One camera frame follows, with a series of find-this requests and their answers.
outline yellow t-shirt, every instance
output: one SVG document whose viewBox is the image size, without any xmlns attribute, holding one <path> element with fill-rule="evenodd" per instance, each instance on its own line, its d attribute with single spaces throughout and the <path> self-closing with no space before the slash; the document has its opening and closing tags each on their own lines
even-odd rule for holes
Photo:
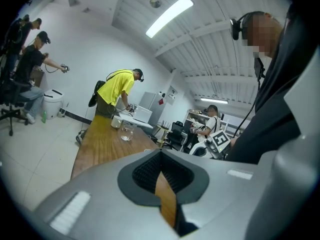
<svg viewBox="0 0 320 240">
<path fill-rule="evenodd" d="M 98 90 L 98 94 L 107 104 L 116 106 L 117 98 L 122 91 L 125 91 L 125 93 L 129 95 L 135 81 L 134 74 L 131 70 L 120 69 L 110 75 L 109 78 L 111 79 Z"/>
</svg>

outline refrigerator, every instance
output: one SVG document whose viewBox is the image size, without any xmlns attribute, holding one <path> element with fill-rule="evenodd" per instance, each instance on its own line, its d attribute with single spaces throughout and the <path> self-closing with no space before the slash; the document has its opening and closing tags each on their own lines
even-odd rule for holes
<svg viewBox="0 0 320 240">
<path fill-rule="evenodd" d="M 159 118 L 162 112 L 165 109 L 167 101 L 165 98 L 162 98 L 158 93 L 145 92 L 142 96 L 142 99 L 139 103 L 139 106 L 152 111 L 152 114 L 149 119 L 149 125 L 155 126 L 157 125 Z"/>
</svg>

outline ceiling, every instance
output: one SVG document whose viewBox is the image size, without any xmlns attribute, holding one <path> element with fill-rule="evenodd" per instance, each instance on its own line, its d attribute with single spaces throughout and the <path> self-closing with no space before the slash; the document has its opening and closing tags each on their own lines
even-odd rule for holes
<svg viewBox="0 0 320 240">
<path fill-rule="evenodd" d="M 145 34 L 148 28 L 177 0 L 161 0 L 159 8 L 151 7 L 150 0 L 55 1 L 89 8 L 142 42 L 169 71 L 181 73 L 195 100 L 215 95 L 228 100 L 229 108 L 246 112 L 258 90 L 253 51 L 242 45 L 241 38 L 232 39 L 230 18 L 264 11 L 283 24 L 290 5 L 289 0 L 192 0 L 194 6 L 149 38 Z M 271 59 L 261 60 L 267 69 Z"/>
</svg>

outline black backpack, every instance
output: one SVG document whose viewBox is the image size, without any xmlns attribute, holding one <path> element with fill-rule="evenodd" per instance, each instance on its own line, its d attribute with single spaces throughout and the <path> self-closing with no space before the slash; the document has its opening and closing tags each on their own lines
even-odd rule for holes
<svg viewBox="0 0 320 240">
<path fill-rule="evenodd" d="M 106 82 L 105 81 L 98 81 L 96 82 L 95 84 L 95 87 L 94 87 L 94 91 L 93 91 L 93 95 L 89 101 L 89 104 L 88 106 L 89 107 L 93 107 L 97 104 L 97 95 L 98 95 L 98 90 L 105 84 Z"/>
</svg>

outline floor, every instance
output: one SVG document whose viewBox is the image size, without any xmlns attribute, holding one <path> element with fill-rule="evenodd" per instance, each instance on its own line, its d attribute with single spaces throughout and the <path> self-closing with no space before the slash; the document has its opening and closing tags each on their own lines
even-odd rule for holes
<svg viewBox="0 0 320 240">
<path fill-rule="evenodd" d="M 70 117 L 24 125 L 0 121 L 0 175 L 14 201 L 33 211 L 50 193 L 70 180 L 82 122 Z"/>
</svg>

